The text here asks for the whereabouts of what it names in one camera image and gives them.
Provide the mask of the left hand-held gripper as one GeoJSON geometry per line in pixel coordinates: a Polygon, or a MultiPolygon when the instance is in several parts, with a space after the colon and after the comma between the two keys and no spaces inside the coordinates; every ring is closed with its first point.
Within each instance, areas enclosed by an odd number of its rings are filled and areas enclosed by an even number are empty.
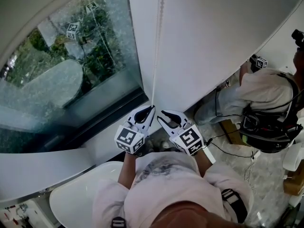
{"type": "Polygon", "coordinates": [[[114,137],[120,150],[134,156],[143,155],[143,146],[155,116],[155,106],[139,106],[132,110],[128,119],[119,125],[114,137]]]}

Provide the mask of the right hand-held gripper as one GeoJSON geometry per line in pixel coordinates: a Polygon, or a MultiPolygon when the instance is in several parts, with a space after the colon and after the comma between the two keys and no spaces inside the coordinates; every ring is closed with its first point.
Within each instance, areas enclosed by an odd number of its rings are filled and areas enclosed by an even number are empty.
{"type": "Polygon", "coordinates": [[[178,151],[188,156],[196,155],[198,150],[204,147],[203,137],[197,126],[189,121],[183,112],[175,110],[161,112],[170,119],[170,122],[168,123],[160,116],[157,116],[157,121],[170,136],[173,145],[178,151]]]}

